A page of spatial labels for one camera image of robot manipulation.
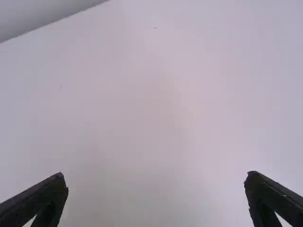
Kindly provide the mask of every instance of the white surface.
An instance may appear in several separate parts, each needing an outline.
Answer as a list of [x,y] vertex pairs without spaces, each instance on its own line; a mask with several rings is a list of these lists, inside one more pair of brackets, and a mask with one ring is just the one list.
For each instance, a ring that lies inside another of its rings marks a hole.
[[0,43],[104,0],[0,0]]
[[0,45],[4,200],[62,171],[60,226],[253,226],[303,194],[298,5],[112,0]]

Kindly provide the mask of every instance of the white wall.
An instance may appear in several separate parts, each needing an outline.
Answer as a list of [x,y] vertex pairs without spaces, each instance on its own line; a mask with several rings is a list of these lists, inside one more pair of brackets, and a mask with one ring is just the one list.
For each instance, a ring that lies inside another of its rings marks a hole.
[[0,200],[62,171],[63,227],[252,226],[258,170],[303,195],[302,14],[112,0],[0,45]]
[[1,0],[0,43],[102,2],[104,0]]

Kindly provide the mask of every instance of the black plastic arm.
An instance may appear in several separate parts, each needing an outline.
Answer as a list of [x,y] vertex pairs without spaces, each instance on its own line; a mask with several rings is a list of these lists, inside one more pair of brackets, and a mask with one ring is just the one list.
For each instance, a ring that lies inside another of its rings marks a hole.
[[0,227],[57,227],[68,196],[64,176],[57,173],[0,204]]
[[282,227],[275,212],[293,227],[303,226],[303,198],[279,183],[256,172],[244,182],[255,227]]

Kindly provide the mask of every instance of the white ceiling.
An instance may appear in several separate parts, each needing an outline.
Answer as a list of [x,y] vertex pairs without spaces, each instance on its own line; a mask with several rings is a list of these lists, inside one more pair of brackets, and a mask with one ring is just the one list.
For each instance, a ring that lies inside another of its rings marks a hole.
[[106,0],[0,0],[0,43]]

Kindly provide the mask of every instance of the gray ceiling corner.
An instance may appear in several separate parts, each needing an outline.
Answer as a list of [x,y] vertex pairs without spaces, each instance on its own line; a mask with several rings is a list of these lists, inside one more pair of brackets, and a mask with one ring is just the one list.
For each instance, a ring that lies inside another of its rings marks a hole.
[[0,1],[0,43],[105,1],[107,0]]

